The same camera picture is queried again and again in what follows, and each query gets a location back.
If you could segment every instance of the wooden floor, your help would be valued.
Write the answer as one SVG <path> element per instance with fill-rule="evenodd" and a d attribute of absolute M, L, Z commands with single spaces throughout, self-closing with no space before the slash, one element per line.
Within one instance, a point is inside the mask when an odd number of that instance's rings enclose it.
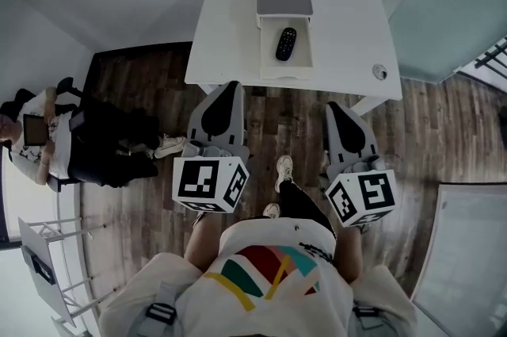
<path fill-rule="evenodd" d="M 184 84 L 189 50 L 160 47 L 127 56 L 102 56 L 90 87 L 97 98 L 122 109 L 144 107 L 160 118 L 163 131 L 186 132 L 190 113 L 204 98 Z M 402 81 L 403 101 L 388 101 L 364 116 L 380 152 L 395 170 L 400 206 L 364 235 L 367 266 L 388 265 L 410 294 L 427 251 L 441 182 L 507 181 L 507 151 L 497 112 L 505 96 L 462 76 L 434 86 Z M 331 100 L 353 105 L 357 96 L 309 90 L 246 87 L 250 180 L 234 214 L 223 227 L 261 214 L 276 201 L 275 163 L 290 154 L 295 181 L 328 214 L 318 190 L 322 160 L 322 118 Z M 157 162 L 159 176 L 113 190 L 82 187 L 85 224 L 107 224 L 86 238 L 86 259 L 95 296 L 121 287 L 161 251 L 182 255 L 195 213 L 171 199 L 173 159 Z"/>

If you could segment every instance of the colorful graphic print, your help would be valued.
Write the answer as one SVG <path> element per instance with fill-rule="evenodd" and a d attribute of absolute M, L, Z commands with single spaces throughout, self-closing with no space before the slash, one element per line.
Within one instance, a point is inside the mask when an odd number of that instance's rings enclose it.
<path fill-rule="evenodd" d="M 255 282 L 234 257 L 242 256 L 250 261 L 251 265 L 271 285 L 267 290 Z M 248 312 L 255 308 L 251 297 L 263 298 L 270 301 L 279 289 L 280 284 L 293 272 L 299 271 L 304 277 L 301 285 L 291 290 L 291 296 L 286 298 L 302 297 L 319 291 L 319 274 L 313 271 L 317 266 L 314 258 L 296 250 L 294 247 L 250 246 L 230 257 L 221 272 L 208 272 L 205 278 L 214 279 L 231 293 L 233 293 Z"/>

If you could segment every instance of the white table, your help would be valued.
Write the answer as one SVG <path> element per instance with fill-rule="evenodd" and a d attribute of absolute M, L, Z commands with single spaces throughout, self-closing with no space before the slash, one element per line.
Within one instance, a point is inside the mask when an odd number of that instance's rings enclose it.
<path fill-rule="evenodd" d="M 185 82 L 207 94 L 230 80 L 246 86 L 359 94 L 365 98 L 353 110 L 360 115 L 387 99 L 400 100 L 398 63 L 381 0 L 312 2 L 311 79 L 261 79 L 256 0 L 204 0 Z M 373 75 L 376 64 L 385 67 L 385 80 Z"/>
<path fill-rule="evenodd" d="M 65 220 L 53 220 L 53 221 L 45 221 L 40 223 L 25 223 L 22 219 L 18 219 L 19 229 L 21 233 L 21 242 L 24 246 L 28 247 L 33 253 L 39 257 L 39 259 L 47 265 L 52 273 L 55 275 L 55 267 L 53 266 L 53 261 L 51 259 L 51 252 L 49 251 L 49 243 L 53 243 L 55 241 L 61 241 L 67 237 L 72 236 L 80 236 L 81 234 L 86 234 L 91 230 L 96 228 L 103 228 L 104 226 L 98 226 L 95 228 L 88 228 L 85 230 L 81 230 L 79 232 L 72 233 L 62 233 L 60 230 L 54 228 L 55 224 L 66 223 L 68 221 L 77 221 L 81 220 L 81 217 L 76 217 L 74 219 L 65 219 Z M 36 232 L 33 228 L 39 227 L 40 230 Z M 91 280 L 91 278 L 85 279 L 75 285 L 71 285 L 68 288 L 60 289 L 58 279 L 56 279 L 56 283 L 54 285 L 50 285 L 44 278 L 42 278 L 39 274 L 30 269 L 30 275 L 32 276 L 33 283 L 36 287 L 37 293 L 39 296 L 49 305 L 51 308 L 58 313 L 61 318 L 53 319 L 53 323 L 59 325 L 59 332 L 64 332 L 65 327 L 63 326 L 65 323 L 69 323 L 69 325 L 75 327 L 74 318 L 80 316 L 87 310 L 95 307 L 101 301 L 103 301 L 107 296 L 114 292 L 114 289 L 106 293 L 104 296 L 101 296 L 89 304 L 80 305 L 76 301 L 74 301 L 71 297 L 67 295 L 67 292 L 70 290 L 77 288 L 80 285 L 83 285 Z M 69 306 L 75 308 L 73 312 L 69 310 Z"/>

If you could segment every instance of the hand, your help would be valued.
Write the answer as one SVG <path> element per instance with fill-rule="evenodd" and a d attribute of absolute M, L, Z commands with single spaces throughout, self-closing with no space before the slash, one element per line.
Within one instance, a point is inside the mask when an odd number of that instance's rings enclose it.
<path fill-rule="evenodd" d="M 48 157 L 52 157 L 55 154 L 55 143 L 48 140 L 44 148 L 42 148 L 42 153 Z"/>
<path fill-rule="evenodd" d="M 55 103 L 53 101 L 46 101 L 44 106 L 44 123 L 50 124 L 55 117 Z"/>

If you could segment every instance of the table leg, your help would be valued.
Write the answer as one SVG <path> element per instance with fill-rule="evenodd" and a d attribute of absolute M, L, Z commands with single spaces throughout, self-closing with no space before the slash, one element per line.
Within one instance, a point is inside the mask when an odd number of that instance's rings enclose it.
<path fill-rule="evenodd" d="M 373 110 L 376 106 L 381 105 L 387 98 L 375 98 L 374 96 L 364 96 L 355 105 L 351 107 L 352 111 L 362 116 L 370 110 Z"/>
<path fill-rule="evenodd" d="M 210 94 L 213 90 L 215 90 L 219 85 L 207 85 L 205 83 L 200 83 L 199 87 L 206 93 Z"/>

